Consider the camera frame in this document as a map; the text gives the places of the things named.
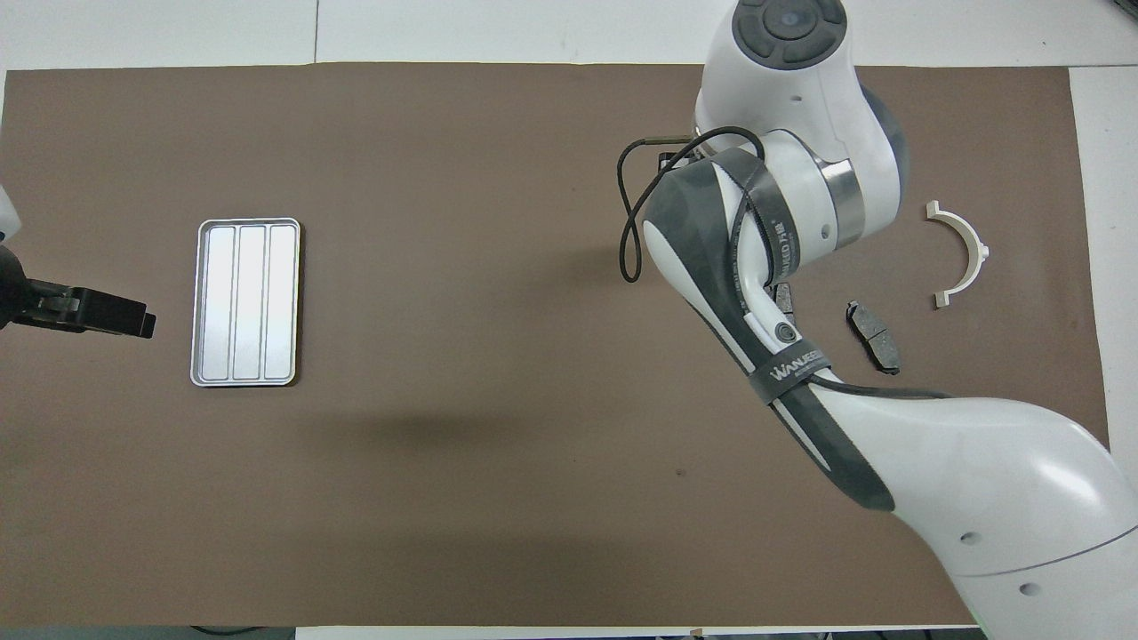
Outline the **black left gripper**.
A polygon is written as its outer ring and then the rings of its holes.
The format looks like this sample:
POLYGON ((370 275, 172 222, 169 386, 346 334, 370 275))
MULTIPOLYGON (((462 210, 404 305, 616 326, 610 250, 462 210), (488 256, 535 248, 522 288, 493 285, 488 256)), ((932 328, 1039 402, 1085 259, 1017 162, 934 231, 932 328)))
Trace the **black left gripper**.
MULTIPOLYGON (((75 300, 68 288, 57 284, 38 284, 25 274, 20 260, 13 251, 1 247, 1 328, 7 325, 32 325, 49 331, 82 331, 82 325, 66 319, 75 300)), ((88 331, 150 340, 157 315, 146 313, 147 305, 98 289, 84 289, 84 312, 98 317, 88 331)))

